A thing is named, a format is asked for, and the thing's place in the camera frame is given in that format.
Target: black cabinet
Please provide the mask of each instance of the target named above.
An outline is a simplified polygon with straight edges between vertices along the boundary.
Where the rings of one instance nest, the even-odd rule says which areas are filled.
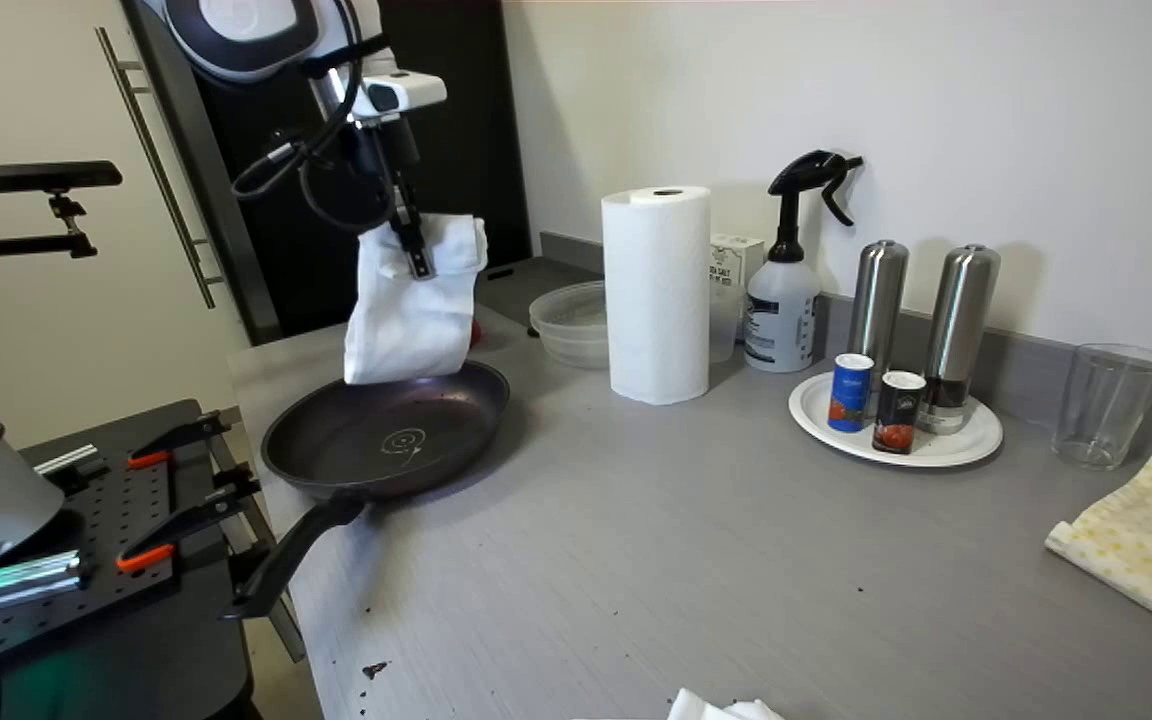
[[[529,209],[505,56],[499,0],[379,0],[406,69],[448,80],[448,102],[414,110],[421,163],[407,199],[427,213],[487,218],[493,265],[529,255]],[[358,300],[358,234],[308,213],[300,184],[235,199],[244,170],[284,127],[316,127],[297,71],[260,89],[228,89],[188,69],[145,0],[124,0],[140,56],[155,80],[208,234],[253,345],[350,320]]]

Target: white wall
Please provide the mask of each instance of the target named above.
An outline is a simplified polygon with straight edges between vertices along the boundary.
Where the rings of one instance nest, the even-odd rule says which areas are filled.
[[[702,180],[774,234],[770,163],[826,145],[868,161],[834,291],[896,234],[928,312],[941,255],[998,243],[998,326],[1152,345],[1152,0],[507,0],[507,38],[536,230]]]
[[[0,421],[15,442],[183,396],[232,403],[232,309],[201,305],[95,25],[133,56],[117,0],[0,0],[0,163],[100,154],[124,170],[72,192],[95,259],[0,259]],[[0,197],[0,234],[30,230],[61,230],[44,197]]]

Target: white plate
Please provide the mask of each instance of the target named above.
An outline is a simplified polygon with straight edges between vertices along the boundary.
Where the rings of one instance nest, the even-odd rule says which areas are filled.
[[[829,383],[834,371],[809,377],[800,386],[787,392],[787,414],[817,437],[822,442],[871,460],[871,462],[896,462],[896,469],[960,469],[992,456],[1005,442],[1005,425],[999,414],[968,396],[968,425],[948,437],[918,431],[913,450],[876,450],[871,448],[871,429],[863,425],[861,431],[835,431],[829,429]]]

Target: white tissue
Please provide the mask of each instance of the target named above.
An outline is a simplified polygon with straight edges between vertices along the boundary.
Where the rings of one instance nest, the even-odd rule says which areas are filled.
[[[391,222],[360,234],[358,309],[344,326],[344,383],[448,377],[472,340],[472,285],[487,265],[478,216],[421,216],[431,274],[414,274],[414,255]]]
[[[776,717],[766,699],[714,708],[706,697],[680,686],[667,705],[667,720],[786,720],[786,717]]]
[[[709,187],[605,197],[609,377],[639,403],[709,386]]]

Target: gray countertop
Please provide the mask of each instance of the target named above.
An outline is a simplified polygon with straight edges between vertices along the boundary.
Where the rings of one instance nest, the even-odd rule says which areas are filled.
[[[678,686],[793,720],[1152,717],[1152,611],[1043,553],[1117,485],[1042,429],[1005,421],[975,469],[876,469],[787,421],[805,377],[728,365],[647,409],[483,326],[517,392],[483,469],[321,536],[291,579],[328,717],[659,720]],[[244,351],[248,431],[336,377],[339,326]],[[279,533],[308,507],[266,499]]]

